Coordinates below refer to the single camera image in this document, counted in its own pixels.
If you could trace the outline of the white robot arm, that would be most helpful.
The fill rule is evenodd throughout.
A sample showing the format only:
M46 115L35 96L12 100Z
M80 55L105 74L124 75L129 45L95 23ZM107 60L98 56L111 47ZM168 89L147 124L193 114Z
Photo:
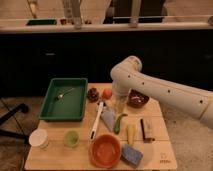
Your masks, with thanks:
M127 96L134 89L162 103L183 110L213 130L213 91L202 90L141 73L142 62L129 56L110 72L116 97Z

